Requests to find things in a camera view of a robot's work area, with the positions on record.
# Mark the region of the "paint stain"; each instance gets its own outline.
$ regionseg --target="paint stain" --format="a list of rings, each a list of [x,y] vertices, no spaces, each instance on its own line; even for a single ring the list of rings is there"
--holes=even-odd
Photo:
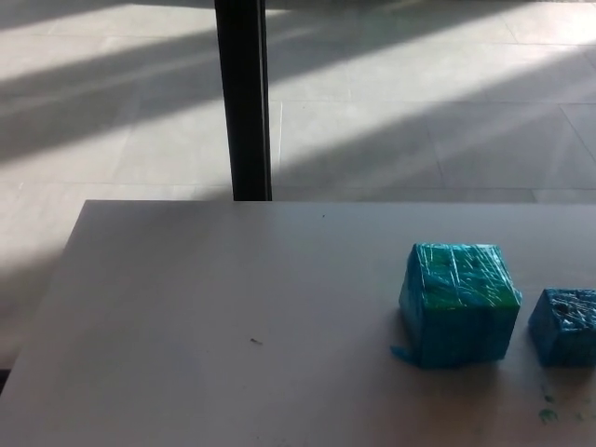
[[[555,398],[549,393],[549,388],[545,384],[540,385],[540,391],[542,392],[543,399],[548,403],[555,403]]]
[[[538,413],[538,416],[540,417],[540,420],[542,421],[542,423],[545,425],[548,424],[549,422],[556,422],[559,420],[559,415],[556,414],[555,412],[553,412],[549,408],[540,410],[540,413]]]

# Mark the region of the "black pole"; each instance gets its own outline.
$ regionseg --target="black pole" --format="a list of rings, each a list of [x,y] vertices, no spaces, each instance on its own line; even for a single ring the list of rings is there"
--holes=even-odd
[[[0,370],[0,394],[2,394],[2,390],[4,389],[4,385],[7,384],[8,376],[10,375],[10,370]]]
[[[234,200],[271,200],[264,0],[215,0]]]

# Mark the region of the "blue box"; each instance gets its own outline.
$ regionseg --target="blue box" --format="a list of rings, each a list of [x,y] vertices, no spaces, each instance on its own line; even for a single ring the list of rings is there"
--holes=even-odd
[[[596,291],[544,289],[528,326],[544,366],[596,365]]]
[[[521,298],[498,247],[415,244],[400,294],[411,361],[452,368],[502,359]]]

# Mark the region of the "tabletop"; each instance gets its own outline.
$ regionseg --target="tabletop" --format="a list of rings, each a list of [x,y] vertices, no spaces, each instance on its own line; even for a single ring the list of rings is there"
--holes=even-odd
[[[545,370],[545,287],[596,286],[596,208],[88,202],[5,392],[0,444],[583,446],[591,370]],[[506,358],[421,371],[398,297],[414,242],[502,248]]]

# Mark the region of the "tiled floor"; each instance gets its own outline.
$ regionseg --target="tiled floor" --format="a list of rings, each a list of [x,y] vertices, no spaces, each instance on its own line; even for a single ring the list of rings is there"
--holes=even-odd
[[[271,0],[275,199],[596,203],[596,5]],[[229,199],[212,2],[0,5],[0,368],[86,198]]]

